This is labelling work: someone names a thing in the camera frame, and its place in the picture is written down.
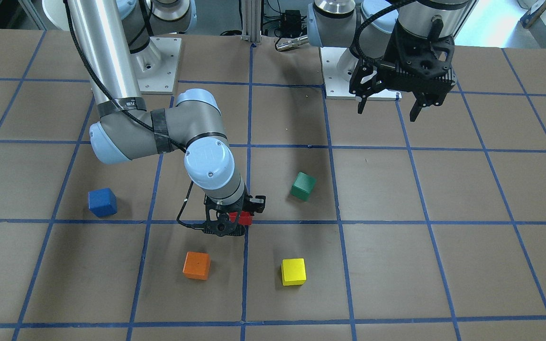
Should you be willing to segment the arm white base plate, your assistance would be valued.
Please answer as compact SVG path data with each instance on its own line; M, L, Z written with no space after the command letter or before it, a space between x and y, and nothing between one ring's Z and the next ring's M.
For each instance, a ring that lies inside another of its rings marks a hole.
M355 58L348 48L321 47L321 71L328 99L356 100L349 92L349 81L355 66Z
M143 94L176 94L181 51L182 39L179 37L152 37L146 48L130 54Z

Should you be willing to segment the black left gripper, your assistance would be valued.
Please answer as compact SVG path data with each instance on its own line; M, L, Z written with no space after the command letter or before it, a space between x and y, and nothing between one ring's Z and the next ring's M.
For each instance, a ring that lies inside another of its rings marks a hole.
M423 109L444 102L444 53L390 52L371 61L359 57L349 81L349 92L358 98L357 113L382 90L412 93L409 120L415 122Z

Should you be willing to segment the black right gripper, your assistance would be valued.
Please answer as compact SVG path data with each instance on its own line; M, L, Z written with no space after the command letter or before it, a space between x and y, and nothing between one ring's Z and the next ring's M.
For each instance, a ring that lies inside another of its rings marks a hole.
M207 222L239 223L241 212L247 212L250 216L262 213L266 207L266 196L251 196L244 192L236 202L230 205L219 204L209 196L205 196L204 205Z

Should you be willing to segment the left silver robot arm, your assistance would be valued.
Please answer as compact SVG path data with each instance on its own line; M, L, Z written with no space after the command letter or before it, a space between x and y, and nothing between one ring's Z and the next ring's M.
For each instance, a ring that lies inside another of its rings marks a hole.
M441 106L456 85L455 34L468 0L315 0L306 18L309 43L347 48L356 60L348 91L362 114L384 90L412 93L410 121Z

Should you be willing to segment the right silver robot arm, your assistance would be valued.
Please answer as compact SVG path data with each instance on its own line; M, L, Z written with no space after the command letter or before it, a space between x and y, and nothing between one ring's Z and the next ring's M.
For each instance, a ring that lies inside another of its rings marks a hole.
M100 162L117 164L179 150L192 183L204 192L206 212L237 223L243 212L262 213L265 196L250 196L229 147L214 95L189 89L172 108L149 111L131 66L119 9L113 0L65 0L74 46L98 101L89 129Z

